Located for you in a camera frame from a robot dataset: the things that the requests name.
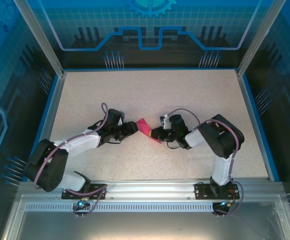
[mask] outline enclosure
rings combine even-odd
[[[80,134],[103,102],[150,129],[185,108],[192,131],[217,114],[241,130],[235,214],[197,198],[216,167],[206,142],[172,150],[140,125],[67,160],[107,184],[90,215],[34,188],[39,142]],[[290,0],[0,0],[0,239],[74,238],[290,239]]]

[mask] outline gear graphic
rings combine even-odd
[[[125,3],[130,11],[140,14],[142,18],[145,16],[158,18],[160,14],[165,14],[166,10],[171,10],[176,0],[126,0]]]
[[[5,25],[13,19],[15,14],[13,0],[0,0],[0,21]]]

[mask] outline metal post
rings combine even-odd
[[[237,71],[238,71],[239,76],[243,76],[246,69],[250,65],[253,57],[255,56],[260,45],[262,44],[264,38],[268,34],[276,17],[280,13],[285,1],[286,0],[274,0],[273,3],[271,4],[266,16],[264,17],[263,21],[261,22],[259,26],[258,31],[256,32],[254,36],[254,39],[252,40],[250,46],[248,47],[243,59],[241,60],[238,66]]]
[[[63,67],[58,60],[52,46],[50,45],[49,40],[47,39],[43,29],[41,28],[39,21],[35,17],[30,5],[26,0],[14,0],[14,3],[16,4],[18,10],[23,16],[25,22],[33,33],[35,39],[37,40],[44,54],[46,55],[54,71],[58,76],[62,77],[64,72]]]

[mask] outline beige work surface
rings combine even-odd
[[[51,140],[80,134],[104,117],[101,103],[125,113],[125,121],[144,118],[159,127],[159,117],[187,108],[201,121],[221,114],[238,127],[245,142],[236,155],[234,177],[267,177],[252,123],[234,70],[145,70],[67,73]],[[179,111],[188,129],[198,123]],[[209,178],[215,155],[207,143],[190,150],[169,149],[141,132],[121,144],[104,144],[67,161],[66,170],[91,180]]]

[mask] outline vented metal strip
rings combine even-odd
[[[26,204],[27,212],[72,212],[73,202],[31,202]],[[81,212],[88,212],[91,207]],[[99,213],[179,213],[179,212],[213,212],[211,202],[100,202],[97,204],[95,212]]]

